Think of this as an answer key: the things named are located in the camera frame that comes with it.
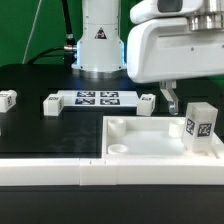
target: green background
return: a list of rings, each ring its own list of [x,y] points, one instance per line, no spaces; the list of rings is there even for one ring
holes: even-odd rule
[[[121,0],[121,39],[126,42],[133,24],[129,11],[141,0]],[[22,63],[39,0],[7,0],[0,6],[0,66]],[[82,1],[68,0],[73,33],[82,35]],[[65,25],[61,0],[43,0],[27,60],[43,50],[65,44]],[[61,58],[44,58],[38,63],[63,63]],[[213,77],[224,88],[224,76]]]

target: warning label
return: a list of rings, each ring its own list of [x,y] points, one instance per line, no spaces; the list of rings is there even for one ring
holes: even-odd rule
[[[102,27],[99,29],[98,33],[96,34],[95,39],[107,39]]]

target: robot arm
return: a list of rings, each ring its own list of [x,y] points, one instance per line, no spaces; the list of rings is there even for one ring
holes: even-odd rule
[[[129,34],[127,71],[136,83],[160,82],[170,113],[177,114],[175,80],[224,73],[224,1],[179,0],[182,8],[178,0],[167,2],[173,7],[144,0],[131,10],[132,21],[143,23]]]

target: small white block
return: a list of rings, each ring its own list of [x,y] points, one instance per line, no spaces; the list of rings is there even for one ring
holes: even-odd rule
[[[13,90],[0,92],[0,112],[6,113],[16,104],[17,93]]]
[[[137,115],[150,117],[155,109],[156,96],[143,94],[137,102]]]
[[[43,104],[44,116],[58,116],[64,108],[64,97],[50,94]]]

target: white cube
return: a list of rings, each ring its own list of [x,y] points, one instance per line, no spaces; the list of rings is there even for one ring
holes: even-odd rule
[[[64,108],[64,97],[50,94],[44,101],[44,116],[58,116]]]
[[[189,103],[182,142],[194,152],[207,153],[211,147],[218,110],[208,103]]]
[[[6,113],[16,104],[17,94],[13,90],[0,92],[0,112]]]
[[[155,109],[156,96],[153,94],[143,94],[137,102],[137,115],[151,116]]]

